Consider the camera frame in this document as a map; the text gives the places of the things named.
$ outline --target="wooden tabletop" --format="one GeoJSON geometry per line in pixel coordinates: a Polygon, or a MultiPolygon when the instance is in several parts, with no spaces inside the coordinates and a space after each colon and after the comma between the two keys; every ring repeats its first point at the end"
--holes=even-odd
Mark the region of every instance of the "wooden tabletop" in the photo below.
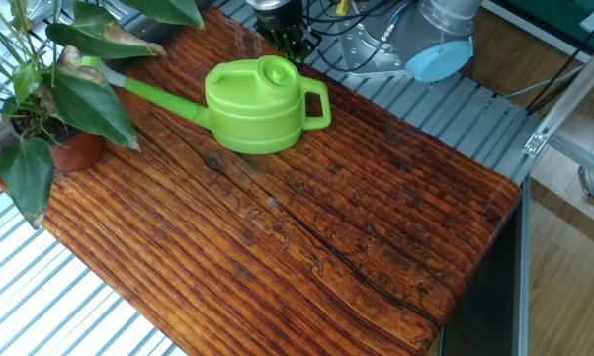
{"type": "MultiPolygon", "coordinates": [[[[125,74],[204,104],[209,71],[255,51],[204,17],[125,74]]],[[[520,189],[302,73],[328,84],[333,123],[265,156],[119,91],[142,152],[107,144],[58,173],[43,226],[191,355],[423,355],[520,189]]]]}

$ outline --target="watering can handle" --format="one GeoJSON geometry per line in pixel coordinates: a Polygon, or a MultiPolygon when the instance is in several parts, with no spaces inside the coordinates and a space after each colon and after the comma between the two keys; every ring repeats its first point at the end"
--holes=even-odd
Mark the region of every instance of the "watering can handle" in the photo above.
{"type": "Polygon", "coordinates": [[[323,110],[323,115],[318,117],[306,116],[303,124],[304,130],[318,130],[324,129],[332,122],[331,108],[329,106],[329,95],[327,94],[327,86],[325,83],[310,79],[307,77],[300,78],[300,88],[303,93],[303,100],[305,100],[305,93],[318,94],[320,96],[320,107],[323,110]]]}

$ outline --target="green watering can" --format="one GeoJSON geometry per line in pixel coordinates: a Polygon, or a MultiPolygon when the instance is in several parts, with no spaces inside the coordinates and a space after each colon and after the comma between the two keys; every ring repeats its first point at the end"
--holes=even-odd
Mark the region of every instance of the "green watering can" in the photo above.
{"type": "Polygon", "coordinates": [[[326,128],[332,119],[325,84],[300,76],[292,63],[273,55],[214,68],[205,79],[208,108],[124,77],[101,62],[95,65],[112,84],[210,130],[219,144],[239,153],[290,148],[303,130],[326,128]],[[322,116],[307,115],[306,93],[320,96],[322,116]]]}

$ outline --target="green leaf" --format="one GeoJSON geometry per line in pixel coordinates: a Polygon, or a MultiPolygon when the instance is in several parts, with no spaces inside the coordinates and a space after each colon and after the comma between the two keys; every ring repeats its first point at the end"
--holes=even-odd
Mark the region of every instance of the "green leaf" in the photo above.
{"type": "Polygon", "coordinates": [[[33,28],[33,21],[26,15],[27,6],[29,2],[27,0],[9,0],[11,2],[11,25],[16,28],[19,32],[23,33],[33,28]]]}
{"type": "Polygon", "coordinates": [[[101,85],[62,70],[56,71],[54,88],[50,80],[50,75],[44,77],[44,85],[55,102],[56,118],[119,146],[138,149],[126,111],[109,84],[101,85]]]}
{"type": "Polygon", "coordinates": [[[205,26],[194,0],[121,0],[150,19],[166,24],[188,25],[201,29],[205,26]]]}
{"type": "Polygon", "coordinates": [[[71,25],[49,25],[48,37],[59,45],[74,45],[83,55],[100,58],[167,55],[159,44],[140,40],[124,30],[102,7],[76,1],[74,14],[75,21],[71,25]]]}
{"type": "Polygon", "coordinates": [[[5,99],[4,103],[2,103],[2,111],[0,112],[0,117],[2,120],[9,120],[15,113],[18,112],[20,109],[27,109],[32,113],[40,114],[42,111],[33,103],[20,103],[16,102],[15,97],[9,97],[5,99]]]}
{"type": "Polygon", "coordinates": [[[42,84],[42,76],[30,64],[20,64],[13,69],[13,86],[16,101],[22,103],[42,84]]]}
{"type": "Polygon", "coordinates": [[[28,139],[0,150],[0,178],[16,207],[35,229],[48,208],[55,166],[48,143],[28,139]]]}

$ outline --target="flower pot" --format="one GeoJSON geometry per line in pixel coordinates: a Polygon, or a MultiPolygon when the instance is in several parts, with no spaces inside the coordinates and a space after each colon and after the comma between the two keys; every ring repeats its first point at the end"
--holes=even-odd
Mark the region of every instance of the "flower pot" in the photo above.
{"type": "MultiPolygon", "coordinates": [[[[10,121],[11,129],[17,138],[22,134],[10,121]]],[[[49,142],[50,155],[55,168],[64,172],[74,172],[92,167],[103,154],[103,139],[91,133],[75,130],[70,137],[49,142]]]]}

